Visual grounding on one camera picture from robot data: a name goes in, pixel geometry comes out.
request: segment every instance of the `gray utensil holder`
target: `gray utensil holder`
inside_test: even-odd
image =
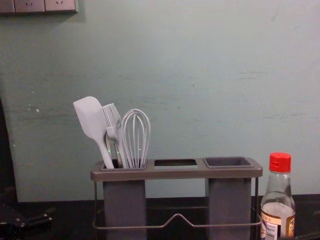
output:
[[[195,167],[177,167],[189,165]],[[181,218],[193,228],[207,228],[209,240],[249,240],[250,227],[261,223],[257,213],[258,184],[262,173],[261,165],[246,157],[150,159],[144,169],[106,169],[101,161],[92,169],[91,179],[94,181],[95,203],[97,182],[103,182],[106,226],[97,226],[96,219],[101,210],[95,209],[93,227],[105,230],[108,240],[146,240],[147,229],[163,229],[174,218]],[[251,178],[255,178],[257,216],[254,223],[250,223]],[[151,179],[206,179],[206,224],[193,224],[176,213],[163,225],[147,226],[145,180]]]

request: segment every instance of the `white spatula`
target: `white spatula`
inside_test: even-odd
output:
[[[98,144],[105,167],[114,169],[112,159],[105,145],[106,122],[101,104],[93,96],[87,96],[73,103],[85,135]]]

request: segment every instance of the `whisk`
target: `whisk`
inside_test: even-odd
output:
[[[130,168],[144,168],[151,126],[148,116],[139,109],[129,110],[122,118],[122,141]]]

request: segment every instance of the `wall outlet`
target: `wall outlet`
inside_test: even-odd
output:
[[[45,0],[45,11],[74,11],[76,10],[76,1],[75,0]]]
[[[0,0],[0,14],[9,14],[14,12],[14,0]]]
[[[14,0],[16,13],[39,13],[45,11],[45,0]]]

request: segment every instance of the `kitchen utensil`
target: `kitchen utensil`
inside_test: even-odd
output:
[[[106,146],[106,150],[108,151],[110,158],[112,159],[112,155],[111,155],[111,140],[110,138],[107,137],[107,133],[105,134],[105,146]]]
[[[121,128],[123,148],[130,168],[143,168],[151,133],[148,116],[139,109],[131,109],[123,116]]]
[[[106,137],[115,143],[118,165],[119,167],[123,166],[123,168],[127,169],[129,165],[123,148],[121,116],[114,103],[103,106],[102,111],[106,123]]]
[[[99,101],[87,96],[73,103],[76,114],[85,135],[98,144],[105,167],[114,169],[112,159],[105,145],[106,121]]]

